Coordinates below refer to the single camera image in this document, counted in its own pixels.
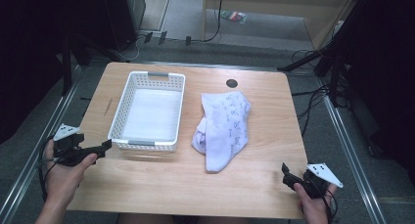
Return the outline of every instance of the cable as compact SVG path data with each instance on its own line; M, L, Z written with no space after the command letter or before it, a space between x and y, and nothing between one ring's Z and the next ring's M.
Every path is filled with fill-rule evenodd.
M219 12L218 12L218 14L217 14L217 30L216 30L216 33L214 34L214 36L213 37L211 37L210 39L208 39L208 40L192 40L192 42L210 42L211 40L213 40L214 39L214 37L216 37L216 35L217 35L217 33L219 32L219 30L220 30L220 14L221 14L221 11L222 11L222 1L223 0L220 0L219 1Z
M120 54L118 51L115 51L120 57L122 57L123 59L125 59L125 60L128 60L128 61L132 61L132 60L134 60L134 59L136 59L139 55L140 55L140 50L138 49L138 45L137 45L137 43L138 43L138 41L139 40L141 40L141 39L143 39L145 36L144 35L139 35L138 37L137 37L137 40L135 40L135 48L137 49L137 55L136 56L134 56L134 58L131 58L131 59L129 59L129 58L126 58L126 57L124 57L122 54Z
M332 192L330 192L330 190L327 190L327 192L328 193L330 193L330 195L331 195L331 198L333 198L333 202L335 203L335 208L334 208L334 213L332 214L332 217L333 217L333 219L335 218L335 216L336 216L336 214L337 214L337 211L339 210L338 209L338 203L337 203L337 200L336 200L336 198L335 198L335 195L333 195L333 193Z
M216 8L216 0L213 0L213 3L214 3L214 8ZM213 13L214 13L214 17L216 19L217 24L219 24L219 19L221 16L220 13L216 14L216 9L213 9ZM222 39L222 34L220 32L219 32L219 35L220 37L215 43L218 43Z
M318 89L316 89L314 91L307 91L307 92L300 92L300 93L292 94L292 96L312 94L311 97L310 97L310 99L309 99L309 101L308 101L308 107L307 107L307 109L304 112L300 113L297 116L297 119L300 120L301 118L303 118L306 115L304 127L303 127L303 129L301 131L301 137L303 137L304 134L305 134L305 130L306 130L307 125L308 125L308 122L309 122L309 116L310 116L311 109L314 108L315 106L317 106L318 104L320 104L322 102L322 100L324 99L324 97L327 96L327 94L328 94L328 92L327 92L328 91L328 88L327 87L328 86L329 85L322 85L322 86L320 86ZM313 105L313 102L316 101L316 100L318 100L318 99L319 99L319 101L316 104Z
M54 137L54 135L51 135L51 136L47 137L46 140L43 142L43 146L40 147L40 149L39 149L37 171L38 171L38 175L39 175L40 188L42 190L42 198L43 198L44 202L46 202L46 198L47 198L48 193L46 191L46 176L43 176L43 162L47 161L47 160L43 159L43 154L44 154L44 150L45 150L46 145L48 144L49 140L53 139L53 137Z
M317 52L317 51L311 51L311 50L297 50L297 51L295 51L294 53L293 53L293 55L291 56L291 62L292 63L295 63L295 61L294 61L294 56L297 54L297 53L299 53L299 52L305 52L305 54L304 54L304 58L308 55L308 53L314 53L314 52Z

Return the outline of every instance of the white sock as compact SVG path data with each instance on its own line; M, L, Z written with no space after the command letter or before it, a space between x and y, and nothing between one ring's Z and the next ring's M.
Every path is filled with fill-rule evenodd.
M192 145L206 154L207 171L219 172L248 143L247 118L250 102L241 92L202 94L205 117Z

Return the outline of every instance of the white plastic basket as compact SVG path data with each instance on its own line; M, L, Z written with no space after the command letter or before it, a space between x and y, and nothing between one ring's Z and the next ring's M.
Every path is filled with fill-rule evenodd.
M120 149L174 152L185 75L132 71L108 138Z

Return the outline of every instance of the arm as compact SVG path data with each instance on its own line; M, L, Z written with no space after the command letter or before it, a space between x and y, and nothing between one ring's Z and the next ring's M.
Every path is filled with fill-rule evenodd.
M50 140L46 146L45 156L47 158L53 157L53 145L53 140ZM52 168L46 178L48 197L36 223L63 222L65 212L75 195L76 188L83 180L83 173L96 159L97 155L91 154L75 167L54 165L54 162L48 162L47 168Z
M328 223L326 205L324 204L323 200L312 200L308 196L302 185L300 185L299 183L294 184L294 189L296 189L296 192L300 197L300 205L302 207L302 211L304 212L305 222L307 224ZM337 187L336 185L330 184L327 190L330 191L332 194L335 194ZM329 192L326 193L325 199L328 205L330 205L331 203L331 196L332 195Z

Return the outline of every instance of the table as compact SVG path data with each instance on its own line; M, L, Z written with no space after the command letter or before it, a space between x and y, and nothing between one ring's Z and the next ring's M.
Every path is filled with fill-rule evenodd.
M222 0L222 10L304 18L311 42L318 50L354 3L355 0ZM206 9L218 10L218 7L219 0L204 0L202 39L205 39Z
M298 197L282 183L282 162L300 176L306 155L287 76L230 68L108 64L80 128L82 147L107 140L124 84L133 70L186 75L177 142L170 157L134 157L117 147L85 173L69 210L180 215L302 218ZM231 89L228 79L238 81ZM219 173L207 174L192 146L204 115L201 93L242 91L251 102L250 141Z

